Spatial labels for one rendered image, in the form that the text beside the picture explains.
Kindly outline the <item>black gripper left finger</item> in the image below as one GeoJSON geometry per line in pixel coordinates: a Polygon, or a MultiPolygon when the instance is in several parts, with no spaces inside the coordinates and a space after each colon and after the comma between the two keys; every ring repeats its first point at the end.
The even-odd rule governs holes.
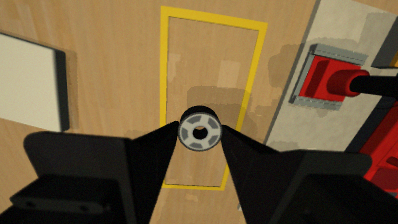
{"type": "Polygon", "coordinates": [[[46,173],[116,179],[128,224],[150,224],[178,126],[173,121],[133,140],[40,131],[25,136],[23,145],[38,178],[46,173]]]}

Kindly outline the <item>yellow rectangular outline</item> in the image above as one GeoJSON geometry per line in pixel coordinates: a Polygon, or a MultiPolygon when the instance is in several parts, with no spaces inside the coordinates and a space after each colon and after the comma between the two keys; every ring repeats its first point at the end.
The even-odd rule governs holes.
{"type": "MultiPolygon", "coordinates": [[[[236,28],[243,28],[249,30],[259,31],[251,64],[250,71],[236,123],[235,130],[240,132],[243,124],[245,112],[247,109],[248,101],[250,98],[252,86],[254,83],[254,75],[260,58],[262,46],[266,36],[266,29],[268,23],[260,22],[255,20],[183,9],[183,8],[172,8],[161,6],[161,43],[160,43],[160,127],[166,125],[166,92],[167,92],[167,44],[168,44],[168,29],[169,29],[169,17],[193,20],[205,23],[216,23],[228,25],[236,28]]],[[[165,184],[165,177],[163,180],[162,188],[178,188],[178,189],[199,189],[199,190],[220,190],[224,191],[226,182],[229,175],[229,167],[226,164],[224,171],[221,187],[217,186],[197,186],[197,185],[177,185],[177,184],[165,184]]]]}

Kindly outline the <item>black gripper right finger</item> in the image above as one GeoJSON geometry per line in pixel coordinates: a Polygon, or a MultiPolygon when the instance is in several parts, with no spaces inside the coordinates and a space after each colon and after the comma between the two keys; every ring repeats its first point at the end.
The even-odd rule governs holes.
{"type": "Polygon", "coordinates": [[[366,153],[279,151],[222,125],[222,149],[246,224],[276,224],[307,174],[358,174],[372,165],[366,153]]]}

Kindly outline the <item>black and grey wheel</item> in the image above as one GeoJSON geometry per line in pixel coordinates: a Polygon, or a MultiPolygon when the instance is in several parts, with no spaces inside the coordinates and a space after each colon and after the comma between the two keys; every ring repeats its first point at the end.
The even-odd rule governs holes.
{"type": "Polygon", "coordinates": [[[221,140],[223,128],[216,113],[206,106],[193,106],[181,116],[178,138],[189,150],[202,152],[215,147],[221,140]],[[201,130],[196,127],[204,127],[201,130]]]}

